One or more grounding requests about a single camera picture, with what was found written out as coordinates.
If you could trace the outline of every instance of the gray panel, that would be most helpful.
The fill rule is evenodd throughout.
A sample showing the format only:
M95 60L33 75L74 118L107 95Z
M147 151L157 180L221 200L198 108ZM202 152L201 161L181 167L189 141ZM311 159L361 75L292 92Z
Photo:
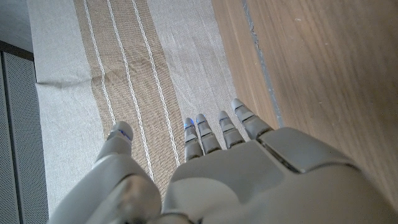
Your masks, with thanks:
M5 53L4 68L23 223L45 223L48 205L34 64Z
M19 223L6 96L0 60L0 223Z

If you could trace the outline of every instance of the beige stripe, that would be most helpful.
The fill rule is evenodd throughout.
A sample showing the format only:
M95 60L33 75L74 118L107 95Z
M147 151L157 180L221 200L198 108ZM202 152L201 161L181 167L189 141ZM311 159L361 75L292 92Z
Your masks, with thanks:
M136 1L136 7L147 38L147 43L150 46L150 52L152 52L159 85L164 96L164 103L160 97L159 88L154 77L153 64L151 64L147 44L144 41L132 1L110 1L110 3L119 38L126 56L132 87L135 92L139 111L141 112L154 180L159 186L160 191L164 193L165 186L172 172L177 167L170 131L173 133L179 161L182 162L183 158L182 117L177 98L147 3L145 1ZM114 116L116 121L124 120L132 126L134 131L132 156L141 167L149 172L144 145L140 137L137 111L132 100L124 58L118 38L115 35L109 7L106 1L87 1L87 5L98 52L106 73L106 90ZM108 133L112 126L112 120L104 97L101 84L101 69L90 35L85 7L83 2L80 1L75 1L75 7L79 18L83 43L91 67L93 93L99 108L104 133ZM170 127L167 124L166 112L169 114Z

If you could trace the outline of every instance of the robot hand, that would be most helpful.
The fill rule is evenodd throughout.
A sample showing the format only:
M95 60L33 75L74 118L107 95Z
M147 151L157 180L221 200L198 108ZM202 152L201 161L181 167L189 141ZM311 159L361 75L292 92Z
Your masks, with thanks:
M238 99L232 109L251 140L221 111L221 150L202 114L198 134L187 118L186 163L172 176L154 223L397 223L342 153L295 129L273 130Z
M238 99L219 114L227 150L206 118L187 118L185 160L163 205L131 159L132 130L118 122L93 170L61 201L49 223L398 223L358 167L327 144L292 128L273 130Z

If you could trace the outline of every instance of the fabric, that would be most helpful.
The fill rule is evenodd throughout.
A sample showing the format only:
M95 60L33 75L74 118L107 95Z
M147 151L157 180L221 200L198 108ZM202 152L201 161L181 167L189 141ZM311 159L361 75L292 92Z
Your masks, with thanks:
M183 162L185 117L236 97L210 0L28 1L49 213L89 172L115 121L162 194Z

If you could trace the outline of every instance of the wooden surface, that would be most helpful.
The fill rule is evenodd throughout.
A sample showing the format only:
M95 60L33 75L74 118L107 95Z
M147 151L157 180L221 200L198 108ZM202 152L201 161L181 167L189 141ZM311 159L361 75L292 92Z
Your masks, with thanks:
M242 4L213 1L213 8L239 99L271 127L278 128Z
M247 4L284 124L353 158L398 210L397 2L247 0ZM251 40L242 34L250 31L241 16L243 4L213 0L213 6L238 96L246 102L251 96L240 89L257 91L264 86L238 81L243 77L233 66L257 62L239 55L237 45ZM239 7L239 13L231 10ZM223 27L243 24L243 19L247 27ZM257 77L255 72L240 75L247 80ZM268 97L264 93L250 103L268 104Z

